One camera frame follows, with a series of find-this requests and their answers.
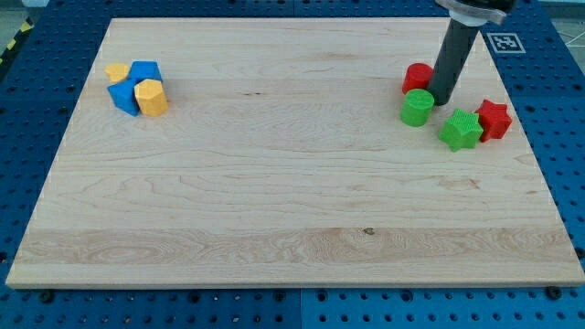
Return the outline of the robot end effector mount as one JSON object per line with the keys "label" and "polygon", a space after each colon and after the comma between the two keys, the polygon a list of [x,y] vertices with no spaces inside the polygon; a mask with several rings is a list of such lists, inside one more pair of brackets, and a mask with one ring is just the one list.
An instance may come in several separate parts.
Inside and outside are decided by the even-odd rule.
{"label": "robot end effector mount", "polygon": [[449,13],[451,19],[468,27],[480,27],[488,22],[502,25],[516,7],[516,0],[435,0]]}

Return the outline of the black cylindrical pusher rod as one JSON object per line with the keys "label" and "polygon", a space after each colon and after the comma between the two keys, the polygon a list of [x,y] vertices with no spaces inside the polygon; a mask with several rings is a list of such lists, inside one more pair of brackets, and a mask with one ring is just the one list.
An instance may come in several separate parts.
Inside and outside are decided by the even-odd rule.
{"label": "black cylindrical pusher rod", "polygon": [[454,18],[450,20],[427,86],[436,106],[450,100],[478,32],[479,27],[468,27]]}

